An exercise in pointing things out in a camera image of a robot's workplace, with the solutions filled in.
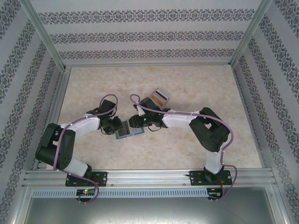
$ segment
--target patterned wallpaper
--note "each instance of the patterned wallpaper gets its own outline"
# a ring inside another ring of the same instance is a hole
[[[275,0],[235,67],[263,161],[299,223],[299,7]]]
[[[261,0],[33,0],[67,65],[228,63]]]
[[[9,219],[59,78],[44,43],[18,0],[0,1],[0,224]]]

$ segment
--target vented metal strip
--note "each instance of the vented metal strip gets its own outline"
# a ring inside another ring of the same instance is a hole
[[[98,198],[207,197],[206,188],[100,189]],[[35,189],[32,198],[75,198],[76,189]]]

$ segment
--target wire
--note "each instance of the wire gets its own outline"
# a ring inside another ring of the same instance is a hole
[[[82,120],[85,120],[85,119],[88,119],[88,118],[94,118],[94,117],[97,117],[97,116],[102,116],[102,115],[108,114],[108,113],[110,113],[110,112],[113,112],[113,110],[117,107],[117,105],[118,105],[118,98],[117,98],[117,96],[114,95],[114,94],[107,94],[107,95],[105,95],[105,96],[101,99],[101,101],[100,101],[100,106],[101,106],[103,100],[104,100],[106,97],[108,97],[108,96],[113,96],[113,97],[115,97],[115,99],[116,99],[115,106],[114,106],[111,110],[109,110],[109,111],[107,111],[107,112],[104,112],[104,113],[99,113],[99,114],[89,115],[89,116],[86,116],[86,117],[79,118],[79,119],[77,119],[77,120],[75,120],[75,121],[69,123],[69,124],[62,130],[62,132],[61,132],[61,134],[60,134],[60,136],[59,136],[59,140],[58,140],[58,143],[57,143],[57,147],[56,147],[56,154],[55,154],[54,163],[53,163],[53,170],[56,170],[56,165],[57,165],[57,160],[58,160],[58,156],[59,156],[59,150],[60,150],[60,145],[61,145],[62,137],[63,137],[65,131],[66,131],[70,126],[72,126],[73,124],[76,124],[76,123],[79,122],[79,121],[82,121]],[[98,186],[98,184],[97,184],[96,182],[94,182],[94,181],[92,181],[92,180],[89,180],[89,179],[87,179],[87,178],[85,178],[85,177],[82,177],[82,176],[78,176],[78,175],[75,175],[75,174],[71,174],[71,173],[69,173],[69,172],[66,172],[65,170],[60,170],[60,171],[62,171],[62,172],[64,172],[64,173],[67,173],[67,174],[69,174],[69,175],[71,175],[71,176],[74,176],[74,177],[76,177],[76,178],[79,178],[79,179],[82,179],[82,180],[85,180],[85,181],[89,181],[90,183],[92,183],[92,184],[95,185],[95,188],[97,189],[97,193],[96,193],[96,195],[95,195],[92,199],[90,199],[88,202],[84,202],[84,204],[90,203],[90,202],[92,202],[93,200],[95,200],[95,199],[98,197],[99,192],[100,192],[100,189],[99,189],[99,186]],[[82,196],[82,195],[80,195],[79,198],[78,198],[79,203],[83,203],[82,201],[80,201],[81,196]]]
[[[162,127],[160,127],[160,128],[157,129],[157,130],[152,130],[152,129],[150,129],[150,126],[148,126],[148,129],[149,129],[151,132],[157,132],[157,131],[161,130],[161,128],[162,128]]]
[[[231,186],[229,187],[229,189],[227,190],[226,194],[223,195],[219,200],[222,200],[224,197],[226,197],[228,195],[228,193],[231,191],[233,185],[235,184],[235,181],[237,179],[237,175],[238,175],[238,170],[237,170],[237,167],[235,167],[234,165],[228,165],[228,164],[224,164],[223,163],[223,153],[224,153],[224,150],[230,146],[234,140],[234,132],[233,130],[231,129],[231,127],[225,123],[223,120],[221,119],[218,119],[216,117],[213,117],[213,116],[209,116],[209,115],[204,115],[204,114],[200,114],[200,113],[193,113],[193,112],[165,112],[165,111],[156,111],[156,110],[153,110],[153,109],[150,109],[150,108],[147,108],[147,107],[144,107],[144,106],[141,106],[138,102],[134,101],[132,97],[138,97],[138,102],[140,101],[140,96],[138,96],[137,94],[131,94],[130,95],[130,100],[136,104],[137,106],[139,106],[140,108],[144,109],[144,110],[147,110],[147,111],[151,111],[151,112],[156,112],[156,113],[159,113],[159,114],[170,114],[170,115],[186,115],[186,116],[198,116],[198,117],[203,117],[203,118],[209,118],[209,119],[213,119],[213,120],[216,120],[218,122],[220,122],[221,124],[223,124],[230,132],[230,141],[228,142],[228,144],[226,144],[222,150],[221,150],[221,155],[220,155],[220,164],[225,166],[225,167],[233,167],[235,169],[235,177],[234,177],[234,180],[231,184]]]

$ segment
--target aluminum frame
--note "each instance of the aluminum frame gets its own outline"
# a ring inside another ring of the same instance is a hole
[[[211,188],[215,186],[191,186],[186,176],[195,169],[174,170],[95,170],[108,172],[107,186],[101,189],[175,189],[175,188]],[[233,169],[228,169],[232,178]],[[66,174],[62,172],[38,169],[26,171],[21,193],[17,199],[11,224],[22,224],[29,209],[35,189],[84,189],[84,187],[66,187]],[[272,213],[277,224],[289,224],[290,220],[282,202],[280,192],[271,168],[240,168],[234,188],[265,187]]]

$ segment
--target marble-patterned floor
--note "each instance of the marble-patterned floor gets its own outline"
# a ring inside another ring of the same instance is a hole
[[[125,120],[136,114],[130,94],[142,99],[156,88],[170,97],[167,107],[187,112],[210,107],[232,127],[235,140],[225,151],[226,164],[261,167],[229,65],[72,68],[59,124],[83,116],[109,93],[118,96],[117,115]],[[76,141],[74,156],[93,169],[203,168],[206,160],[193,132],[182,128],[153,133],[146,128],[144,134],[121,140],[93,131]]]

